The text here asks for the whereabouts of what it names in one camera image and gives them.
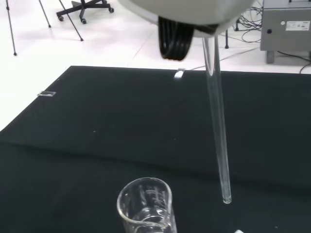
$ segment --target white robotic device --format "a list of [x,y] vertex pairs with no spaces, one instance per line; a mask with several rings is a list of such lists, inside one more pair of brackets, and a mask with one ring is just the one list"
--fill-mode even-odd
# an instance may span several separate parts
[[119,1],[125,8],[159,26],[163,58],[182,60],[192,37],[220,34],[233,25],[254,0]]

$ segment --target tripod leg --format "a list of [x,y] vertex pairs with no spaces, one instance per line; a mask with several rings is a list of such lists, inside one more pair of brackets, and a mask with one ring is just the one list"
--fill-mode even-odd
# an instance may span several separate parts
[[226,30],[225,32],[225,49],[228,49],[229,45],[228,45],[228,30]]
[[9,17],[9,22],[10,22],[11,37],[12,37],[12,43],[13,43],[13,49],[14,49],[14,56],[16,56],[17,53],[15,51],[15,43],[14,43],[14,37],[13,37],[13,31],[12,31],[12,23],[11,23],[10,8],[9,8],[8,0],[6,0],[6,10],[8,11],[8,17]]
[[[65,7],[64,7],[64,5],[63,5],[63,3],[62,3],[62,1],[61,1],[61,0],[59,0],[59,2],[60,2],[60,4],[62,5],[62,7],[64,8],[64,11],[65,11],[66,9],[65,9]],[[83,39],[82,39],[82,37],[80,36],[80,34],[79,34],[79,32],[78,32],[78,30],[77,30],[76,26],[75,26],[75,25],[74,25],[74,23],[72,22],[72,20],[71,20],[70,16],[68,15],[68,13],[66,13],[66,14],[67,14],[68,18],[70,19],[70,21],[71,21],[71,23],[72,23],[73,27],[75,28],[75,30],[76,30],[76,32],[77,32],[77,34],[79,35],[80,40],[81,40],[81,41],[83,41]]]
[[44,16],[45,16],[45,18],[46,18],[46,20],[47,20],[47,22],[48,22],[48,26],[49,26],[49,28],[50,28],[51,26],[50,26],[50,23],[49,23],[48,17],[47,17],[47,15],[45,14],[45,10],[44,10],[44,8],[43,8],[43,6],[42,6],[41,0],[39,0],[39,3],[40,3],[41,8],[42,8],[42,10],[43,10]]

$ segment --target small clear object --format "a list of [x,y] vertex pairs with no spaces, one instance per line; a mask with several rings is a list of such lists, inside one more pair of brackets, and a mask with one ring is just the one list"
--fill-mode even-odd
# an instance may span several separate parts
[[55,94],[55,91],[41,91],[37,96],[53,97]]
[[126,233],[177,233],[170,187],[157,178],[140,178],[120,192],[117,210]]

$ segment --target white floor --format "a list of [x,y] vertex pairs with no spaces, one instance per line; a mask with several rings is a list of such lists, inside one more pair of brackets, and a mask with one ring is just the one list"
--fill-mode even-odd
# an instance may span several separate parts
[[[69,0],[63,0],[67,8]],[[81,24],[78,13],[72,13],[81,42],[69,19],[59,22],[56,12],[62,10],[58,0],[42,0],[52,28],[47,27],[38,0],[9,0],[18,56],[13,56],[5,1],[0,2],[0,130],[10,123],[69,66],[143,67],[159,69],[192,69],[204,65],[201,39],[194,39],[187,58],[182,62],[163,60],[158,51],[157,27],[124,9],[117,0],[109,1],[115,9],[87,9],[88,24]],[[241,38],[242,33],[229,32]],[[245,39],[257,40],[259,32]],[[278,57],[273,65],[265,64],[265,53],[259,44],[247,44],[219,36],[220,57],[240,53],[221,62],[222,70],[298,73],[306,63],[299,59]],[[304,70],[311,73],[311,68]]]

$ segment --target white sticker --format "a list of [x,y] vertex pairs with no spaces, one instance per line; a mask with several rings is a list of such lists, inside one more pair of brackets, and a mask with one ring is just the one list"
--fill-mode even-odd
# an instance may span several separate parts
[[310,21],[287,21],[287,31],[309,31]]

